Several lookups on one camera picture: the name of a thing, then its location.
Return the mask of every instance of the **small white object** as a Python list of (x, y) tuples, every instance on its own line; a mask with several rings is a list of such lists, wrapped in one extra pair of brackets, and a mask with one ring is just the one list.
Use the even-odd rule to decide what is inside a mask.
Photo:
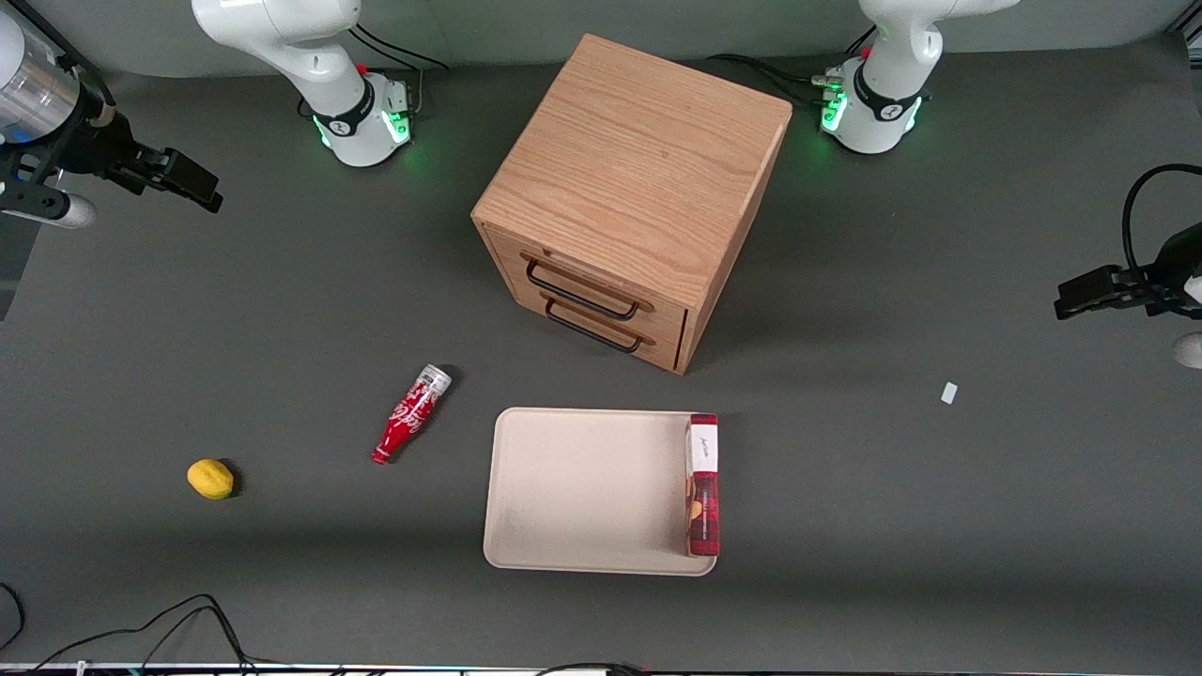
[(1173, 343), (1173, 358), (1190, 368), (1202, 368), (1202, 333), (1186, 333)]

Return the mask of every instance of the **wooden cabinet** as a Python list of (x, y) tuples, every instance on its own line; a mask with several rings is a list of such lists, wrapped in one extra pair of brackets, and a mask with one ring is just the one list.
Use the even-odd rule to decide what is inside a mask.
[(684, 373), (791, 114), (587, 35), (471, 217), (520, 306)]

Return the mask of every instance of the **green led light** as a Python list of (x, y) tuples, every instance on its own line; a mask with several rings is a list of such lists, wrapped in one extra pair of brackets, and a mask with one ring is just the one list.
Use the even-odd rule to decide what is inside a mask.
[(905, 123), (906, 131), (914, 129), (914, 123), (915, 120), (918, 119), (918, 108), (921, 107), (922, 107), (922, 96), (918, 96), (918, 99), (914, 102), (914, 112), (910, 113), (910, 121)]
[(317, 115), (313, 117), (313, 124), (317, 128), (317, 134), (321, 135), (321, 144), (329, 148), (329, 138), (326, 137), (326, 130), (321, 128), (321, 123), (317, 121)]
[(392, 135), (392, 140), (398, 146), (409, 141), (409, 118), (404, 113), (380, 111), (380, 119), (383, 120), (385, 126), (388, 128), (388, 134)]
[(827, 103), (829, 112), (822, 115), (822, 128), (827, 131), (834, 134), (839, 129), (839, 123), (843, 121), (843, 113), (847, 109), (847, 95), (839, 93), (834, 101)]

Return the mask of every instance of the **red bottle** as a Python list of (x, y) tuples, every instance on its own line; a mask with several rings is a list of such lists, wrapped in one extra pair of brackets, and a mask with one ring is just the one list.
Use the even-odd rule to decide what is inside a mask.
[(405, 398), (397, 404), (388, 416), (388, 426), (380, 437), (380, 443), (371, 451), (371, 462), (385, 464), (392, 453), (404, 446), (426, 425), (430, 411), (439, 403), (439, 397), (451, 386), (451, 376), (440, 368), (428, 364), (417, 376), (417, 383), (405, 392)]

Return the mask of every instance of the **cabinet top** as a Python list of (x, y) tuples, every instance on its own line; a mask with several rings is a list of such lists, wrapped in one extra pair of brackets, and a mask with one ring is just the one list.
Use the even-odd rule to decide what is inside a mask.
[(472, 215), (696, 307), (791, 115), (780, 99), (585, 35)]

